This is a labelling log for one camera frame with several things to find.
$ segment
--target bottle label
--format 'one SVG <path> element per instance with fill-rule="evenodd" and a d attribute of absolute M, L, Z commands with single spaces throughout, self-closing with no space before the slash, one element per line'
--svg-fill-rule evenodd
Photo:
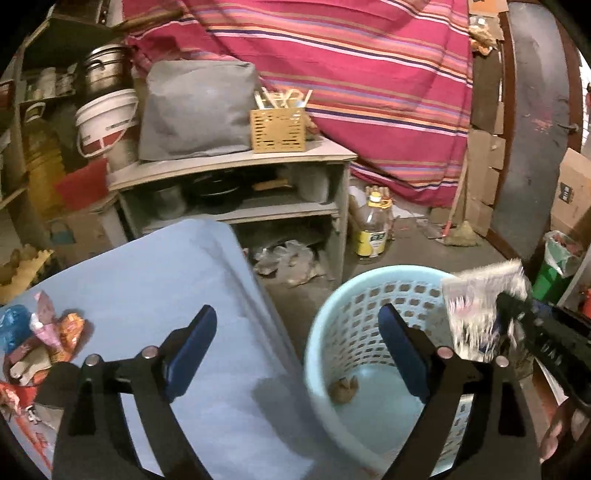
<path fill-rule="evenodd" d="M 361 232 L 357 254 L 361 257 L 377 257 L 386 248 L 386 232 Z"/>

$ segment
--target pink striped fabric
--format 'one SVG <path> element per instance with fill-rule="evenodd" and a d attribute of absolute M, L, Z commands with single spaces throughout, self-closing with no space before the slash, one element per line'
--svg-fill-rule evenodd
<path fill-rule="evenodd" d="M 178 5 L 182 19 L 128 37 L 140 68 L 237 58 L 269 88 L 312 88 L 309 113 L 359 155 L 354 175 L 451 204 L 472 99 L 466 0 L 124 0 L 124 15 Z"/>

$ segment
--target silver screw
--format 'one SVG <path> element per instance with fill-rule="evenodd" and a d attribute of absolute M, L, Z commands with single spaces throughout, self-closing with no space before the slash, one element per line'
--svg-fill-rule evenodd
<path fill-rule="evenodd" d="M 448 346 L 441 346 L 437 349 L 437 354 L 440 358 L 444 358 L 445 360 L 450 359 L 453 357 L 453 350 Z"/>
<path fill-rule="evenodd" d="M 509 366 L 509 360 L 507 360 L 507 357 L 502 356 L 502 355 L 499 355 L 498 357 L 496 357 L 495 362 L 501 368 L 506 368 Z"/>
<path fill-rule="evenodd" d="M 144 348 L 142 350 L 142 356 L 146 360 L 149 360 L 150 358 L 154 358 L 156 355 L 158 355 L 158 347 L 156 347 L 154 345 L 147 346 L 146 348 Z"/>
<path fill-rule="evenodd" d="M 102 359 L 101 359 L 100 355 L 98 355 L 96 353 L 91 353 L 89 356 L 86 357 L 86 359 L 84 360 L 84 363 L 86 365 L 88 365 L 89 367 L 93 367 L 101 360 Z"/>

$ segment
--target blue gripper pad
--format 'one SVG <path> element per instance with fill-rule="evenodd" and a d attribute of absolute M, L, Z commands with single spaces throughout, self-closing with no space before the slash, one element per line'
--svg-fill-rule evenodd
<path fill-rule="evenodd" d="M 188 335 L 178 352 L 165 365 L 165 393 L 172 402 L 184 395 L 217 331 L 216 311 L 205 305 L 187 327 Z"/>
<path fill-rule="evenodd" d="M 409 393 L 426 403 L 430 395 L 427 365 L 405 332 L 408 326 L 391 304 L 380 308 L 378 328 Z"/>

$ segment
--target basket rim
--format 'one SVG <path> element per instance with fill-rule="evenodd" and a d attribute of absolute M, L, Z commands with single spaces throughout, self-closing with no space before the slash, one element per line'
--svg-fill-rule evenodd
<path fill-rule="evenodd" d="M 420 265 L 390 265 L 369 270 L 347 280 L 347 282 L 342 284 L 330 295 L 316 314 L 316 317 L 314 317 L 304 354 L 304 382 L 306 383 L 312 408 L 318 420 L 329 436 L 343 450 L 353 456 L 363 466 L 377 470 L 379 473 L 385 473 L 390 467 L 390 463 L 377 453 L 368 449 L 357 437 L 351 434 L 343 425 L 333 407 L 323 379 L 322 340 L 329 324 L 330 314 L 343 301 L 344 296 L 355 295 L 354 291 L 357 291 L 358 287 L 367 284 L 373 277 L 389 273 L 412 274 L 419 272 L 437 275 L 441 279 L 455 277 L 451 273 L 431 267 L 422 267 Z"/>

